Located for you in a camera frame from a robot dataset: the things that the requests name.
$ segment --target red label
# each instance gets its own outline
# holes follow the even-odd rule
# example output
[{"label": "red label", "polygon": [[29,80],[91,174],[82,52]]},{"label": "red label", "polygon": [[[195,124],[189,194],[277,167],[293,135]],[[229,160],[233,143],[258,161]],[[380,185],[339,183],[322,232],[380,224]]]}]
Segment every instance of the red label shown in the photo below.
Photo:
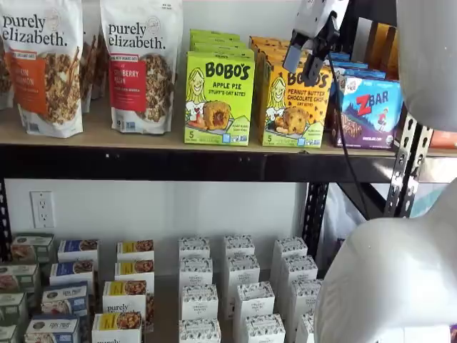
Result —
[{"label": "red label", "polygon": [[127,111],[146,110],[146,62],[138,55],[111,55],[109,62],[111,107]]}]

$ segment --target shelf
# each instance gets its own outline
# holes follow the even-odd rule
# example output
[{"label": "shelf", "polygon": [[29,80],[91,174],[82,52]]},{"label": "shelf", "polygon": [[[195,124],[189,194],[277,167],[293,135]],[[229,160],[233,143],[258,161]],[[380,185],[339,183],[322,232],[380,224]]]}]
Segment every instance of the shelf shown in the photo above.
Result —
[{"label": "shelf", "polygon": [[[29,179],[351,182],[342,149],[324,136],[321,149],[184,144],[184,116],[161,136],[111,129],[107,99],[94,101],[84,133],[69,139],[26,134],[17,109],[0,113],[1,174]],[[362,182],[390,182],[393,151],[350,150]]]}]

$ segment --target cookie image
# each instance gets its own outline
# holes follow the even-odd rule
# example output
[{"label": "cookie image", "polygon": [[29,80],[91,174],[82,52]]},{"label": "cookie image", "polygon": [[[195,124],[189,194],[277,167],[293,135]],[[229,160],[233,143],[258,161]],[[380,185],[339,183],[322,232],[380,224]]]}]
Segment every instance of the cookie image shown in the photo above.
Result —
[{"label": "cookie image", "polygon": [[231,116],[230,105],[222,101],[209,101],[203,106],[203,118],[208,130],[224,130]]}]

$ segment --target green box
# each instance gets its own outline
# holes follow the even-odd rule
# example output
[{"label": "green box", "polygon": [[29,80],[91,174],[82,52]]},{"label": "green box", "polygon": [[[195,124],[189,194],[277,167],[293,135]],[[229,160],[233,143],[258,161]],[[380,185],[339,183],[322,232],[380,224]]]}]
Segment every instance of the green box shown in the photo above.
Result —
[{"label": "green box", "polygon": [[186,143],[248,145],[254,68],[251,57],[187,53]]}]

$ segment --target granola bag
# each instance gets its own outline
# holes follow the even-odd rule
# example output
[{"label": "granola bag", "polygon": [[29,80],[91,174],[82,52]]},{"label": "granola bag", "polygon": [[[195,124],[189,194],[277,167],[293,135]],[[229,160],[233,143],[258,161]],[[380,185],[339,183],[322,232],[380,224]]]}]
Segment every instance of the granola bag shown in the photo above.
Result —
[{"label": "granola bag", "polygon": [[91,106],[99,45],[100,3],[99,0],[82,0],[82,4],[84,42],[79,77],[81,78],[81,108],[83,113],[87,113]]},{"label": "granola bag", "polygon": [[83,131],[81,0],[0,0],[1,37],[22,124],[29,134]]},{"label": "granola bag", "polygon": [[170,131],[176,60],[181,45],[181,0],[101,0],[109,52],[112,128]]}]

